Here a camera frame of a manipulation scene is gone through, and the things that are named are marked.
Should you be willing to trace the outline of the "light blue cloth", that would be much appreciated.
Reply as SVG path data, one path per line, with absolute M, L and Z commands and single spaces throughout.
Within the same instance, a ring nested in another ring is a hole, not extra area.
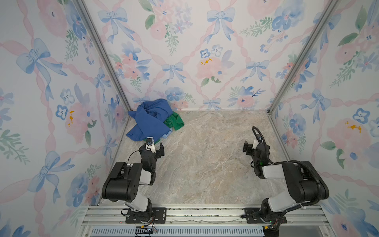
M 170 134 L 172 133 L 172 130 L 169 130 L 166 134 L 164 134 L 161 139 L 166 139 Z

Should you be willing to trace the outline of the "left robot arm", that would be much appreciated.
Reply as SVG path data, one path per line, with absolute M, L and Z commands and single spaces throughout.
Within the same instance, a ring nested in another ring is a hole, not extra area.
M 166 208 L 153 207 L 150 198 L 139 193 L 140 186 L 151 186 L 156 179 L 157 160 L 165 155 L 163 144 L 159 149 L 146 142 L 138 150 L 139 163 L 117 162 L 108 175 L 103 187 L 102 198 L 126 206 L 121 210 L 127 224 L 164 224 Z

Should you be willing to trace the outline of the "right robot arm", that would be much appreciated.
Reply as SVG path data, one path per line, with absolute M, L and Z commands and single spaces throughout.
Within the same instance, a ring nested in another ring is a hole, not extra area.
M 285 223 L 285 214 L 317 204 L 329 197 L 329 189 L 310 162 L 284 161 L 274 164 L 269 160 L 269 146 L 254 141 L 243 144 L 246 155 L 251 156 L 251 167 L 259 179 L 283 179 L 286 189 L 275 197 L 266 198 L 260 208 L 245 208 L 241 216 L 248 223 L 262 222 L 268 230 L 277 230 Z

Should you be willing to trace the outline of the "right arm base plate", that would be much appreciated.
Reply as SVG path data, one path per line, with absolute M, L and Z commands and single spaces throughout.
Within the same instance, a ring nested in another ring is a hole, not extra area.
M 262 211 L 258 207 L 246 207 L 243 209 L 242 219 L 246 219 L 248 224 L 277 224 L 281 212 Z

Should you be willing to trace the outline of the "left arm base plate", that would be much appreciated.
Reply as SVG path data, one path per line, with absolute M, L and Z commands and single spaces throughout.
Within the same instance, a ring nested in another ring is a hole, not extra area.
M 153 207 L 148 208 L 145 212 L 132 211 L 128 209 L 125 216 L 126 224 L 165 224 L 167 217 L 167 208 Z

